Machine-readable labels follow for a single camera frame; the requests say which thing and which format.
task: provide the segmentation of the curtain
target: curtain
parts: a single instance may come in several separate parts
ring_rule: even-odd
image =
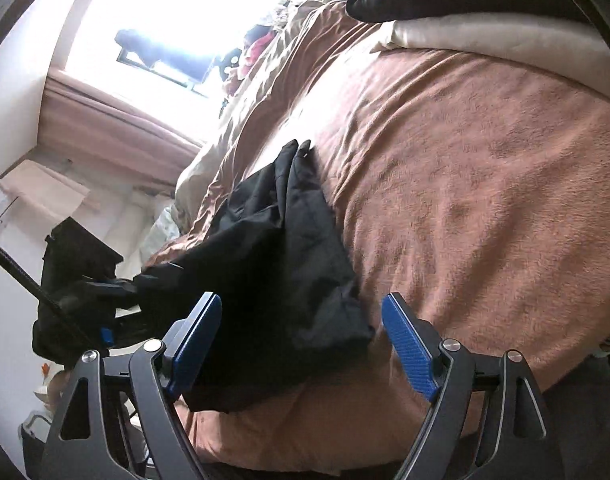
[[[120,98],[54,68],[43,93],[38,143],[74,162],[168,193],[201,148]]]

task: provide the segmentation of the wall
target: wall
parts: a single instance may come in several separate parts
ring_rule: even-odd
[[[91,190],[73,218],[128,260],[143,232],[153,223],[153,200],[134,190],[127,181],[73,166],[41,148],[30,152],[29,157]],[[40,282],[42,256],[47,246],[45,237],[55,222],[21,200],[12,205],[5,217],[0,246]],[[133,269],[134,265],[131,268],[123,265],[123,276],[133,276]],[[40,367],[45,362],[32,352],[36,307],[37,301],[0,269],[0,444],[21,470],[24,469],[18,426],[31,410],[42,408],[34,396],[34,389],[42,384]]]
[[[36,0],[0,46],[0,174],[36,144],[45,76],[74,0]]]

